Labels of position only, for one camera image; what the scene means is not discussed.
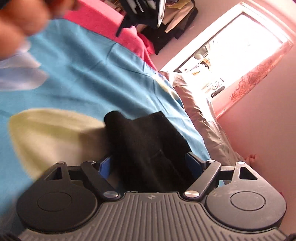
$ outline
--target white petal print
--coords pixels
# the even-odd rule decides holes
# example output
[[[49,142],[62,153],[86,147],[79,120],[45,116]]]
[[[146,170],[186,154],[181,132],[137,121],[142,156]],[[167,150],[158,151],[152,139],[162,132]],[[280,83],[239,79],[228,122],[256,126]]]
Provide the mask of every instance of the white petal print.
[[[14,150],[34,179],[58,161],[76,166],[107,155],[104,127],[90,116],[58,109],[29,109],[9,120]]]

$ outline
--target pink wall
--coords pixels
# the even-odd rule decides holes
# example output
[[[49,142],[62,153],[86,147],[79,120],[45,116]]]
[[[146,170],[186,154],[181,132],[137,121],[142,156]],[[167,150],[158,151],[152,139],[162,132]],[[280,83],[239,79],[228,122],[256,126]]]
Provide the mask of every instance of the pink wall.
[[[292,0],[255,2],[296,32],[296,4]],[[199,13],[190,30],[178,41],[172,40],[159,55],[152,56],[156,67],[162,68],[237,3],[239,0],[196,1]],[[287,234],[296,232],[296,46],[261,83],[222,115],[219,123],[238,153],[260,155],[258,172],[282,192],[287,201],[281,229]]]

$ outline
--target ribbed gray surface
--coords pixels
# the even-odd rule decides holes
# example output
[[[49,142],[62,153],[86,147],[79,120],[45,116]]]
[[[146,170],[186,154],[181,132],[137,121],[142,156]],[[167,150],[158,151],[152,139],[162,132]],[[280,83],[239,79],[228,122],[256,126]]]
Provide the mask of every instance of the ribbed gray surface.
[[[40,234],[24,231],[23,241],[281,241],[278,230],[241,234],[222,228],[201,204],[186,202],[177,193],[127,193],[118,202],[101,206],[98,215],[76,231]]]

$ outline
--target blue bed sheet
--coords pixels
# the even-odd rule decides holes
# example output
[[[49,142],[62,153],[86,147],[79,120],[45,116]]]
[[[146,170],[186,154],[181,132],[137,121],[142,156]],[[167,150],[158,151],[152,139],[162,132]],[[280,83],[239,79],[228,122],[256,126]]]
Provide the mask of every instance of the blue bed sheet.
[[[0,92],[0,227],[33,180],[20,164],[8,131],[9,119],[32,108],[75,111],[102,121],[113,110],[130,119],[162,111],[188,141],[192,152],[209,159],[201,135],[168,81],[120,44],[58,19],[31,37],[30,53],[49,78],[38,88]]]

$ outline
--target human hand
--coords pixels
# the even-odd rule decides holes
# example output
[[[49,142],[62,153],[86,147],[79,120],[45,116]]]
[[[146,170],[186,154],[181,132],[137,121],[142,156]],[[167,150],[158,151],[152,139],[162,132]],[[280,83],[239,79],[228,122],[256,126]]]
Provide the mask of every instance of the human hand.
[[[43,30],[49,19],[77,7],[76,0],[10,0],[0,10],[0,59],[12,55],[29,35]]]

